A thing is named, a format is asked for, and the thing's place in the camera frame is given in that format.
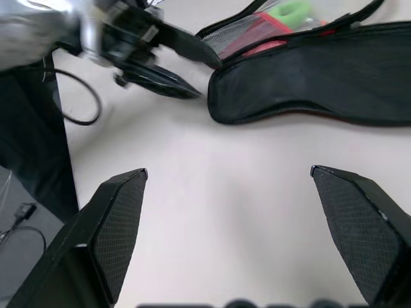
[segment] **black cord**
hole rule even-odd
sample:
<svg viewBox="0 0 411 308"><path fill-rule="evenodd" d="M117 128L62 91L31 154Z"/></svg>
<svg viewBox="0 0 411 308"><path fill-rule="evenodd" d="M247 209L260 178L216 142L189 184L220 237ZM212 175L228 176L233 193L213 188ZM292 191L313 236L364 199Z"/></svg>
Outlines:
<svg viewBox="0 0 411 308"><path fill-rule="evenodd" d="M31 226L17 227L16 229L13 230L13 232L24 231L24 230L36 232L37 234L41 236L41 239L43 240L43 253L44 253L47 248L47 241L46 241L46 237L44 236L43 232L41 232L38 228L31 227Z"/></svg>
<svg viewBox="0 0 411 308"><path fill-rule="evenodd" d="M31 226L21 226L21 227L14 227L11 228L9 231L5 231L3 233L1 233L0 235L2 235L2 240L0 242L0 246L4 245L6 243L6 241L8 240L8 238L14 233L14 232L18 232L18 231L33 231L38 233L41 236L41 239L43 241L43 252L44 253L46 251L47 248L47 241L46 241L46 237L44 236L43 232L41 232L39 229L35 228L35 227L31 227Z"/></svg>
<svg viewBox="0 0 411 308"><path fill-rule="evenodd" d="M67 77L70 77L74 80L76 80L78 83L81 83L93 96L94 100L96 101L97 104L97 112L96 115L91 119L90 121L79 121L77 119L74 119L71 116L68 116L67 114L63 113L61 110L60 112L62 113L63 117L67 119L68 121L81 125L81 126L90 126L93 125L97 120L100 118L101 113L103 112L103 103L101 102L101 98L97 94L97 92L84 80L81 78L77 77L74 74L71 74L67 71L63 71L61 69L55 69L55 68L50 68L50 67L24 67L22 69L18 69L18 71L23 71L23 72L45 72L45 73L55 73L55 74L61 74Z"/></svg>

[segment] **gray floor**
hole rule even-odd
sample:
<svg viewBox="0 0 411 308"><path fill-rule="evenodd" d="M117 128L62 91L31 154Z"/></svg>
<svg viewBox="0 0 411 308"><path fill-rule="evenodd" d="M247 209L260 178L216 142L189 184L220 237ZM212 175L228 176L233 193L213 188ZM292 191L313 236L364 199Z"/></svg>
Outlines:
<svg viewBox="0 0 411 308"><path fill-rule="evenodd" d="M6 182L9 171L0 167L0 187ZM8 230L14 222L14 212L21 203L32 202L20 182L12 177L6 202L0 212L0 231ZM40 229L49 244L61 229L62 223L41 205L22 225ZM5 307L28 276L42 254L42 239L35 232L21 231L11 235L0 247L0 308Z"/></svg>

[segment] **black zippered case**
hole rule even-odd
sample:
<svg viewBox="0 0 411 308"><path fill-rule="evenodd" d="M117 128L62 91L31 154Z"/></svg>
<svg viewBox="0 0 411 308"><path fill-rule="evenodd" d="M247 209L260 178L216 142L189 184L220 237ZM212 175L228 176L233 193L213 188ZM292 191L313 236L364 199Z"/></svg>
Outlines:
<svg viewBox="0 0 411 308"><path fill-rule="evenodd" d="M411 125L411 22L359 24L383 2L374 0L326 26L266 38L228 56L209 83L211 117L241 124L309 112L360 124ZM248 9L253 5L261 6L261 0ZM198 35L207 37L231 22ZM285 44L244 56L277 40Z"/></svg>

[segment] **green object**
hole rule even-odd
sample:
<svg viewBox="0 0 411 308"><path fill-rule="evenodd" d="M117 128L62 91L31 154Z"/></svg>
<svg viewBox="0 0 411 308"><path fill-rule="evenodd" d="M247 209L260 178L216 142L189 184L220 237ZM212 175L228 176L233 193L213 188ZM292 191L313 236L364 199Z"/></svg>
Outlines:
<svg viewBox="0 0 411 308"><path fill-rule="evenodd" d="M291 30L298 30L311 13L311 3L307 0L290 0L275 5L267 12Z"/></svg>

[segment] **pouch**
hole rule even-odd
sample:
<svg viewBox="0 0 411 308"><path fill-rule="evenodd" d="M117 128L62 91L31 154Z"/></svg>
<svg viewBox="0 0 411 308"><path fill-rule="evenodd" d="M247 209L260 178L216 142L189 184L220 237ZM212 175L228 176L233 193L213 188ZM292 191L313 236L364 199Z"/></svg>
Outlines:
<svg viewBox="0 0 411 308"><path fill-rule="evenodd" d="M235 51L211 77L212 118L241 124L309 112L360 124L410 125L411 22L358 23L382 3ZM276 41L283 44L247 54Z"/></svg>
<svg viewBox="0 0 411 308"><path fill-rule="evenodd" d="M224 60L263 39L312 30L335 19L332 27L346 17L362 21L374 13L382 1L373 1L366 6L370 0L254 0L239 14L204 28L197 36ZM283 43L271 41L268 44L271 46L263 44L254 52L249 51L248 55Z"/></svg>

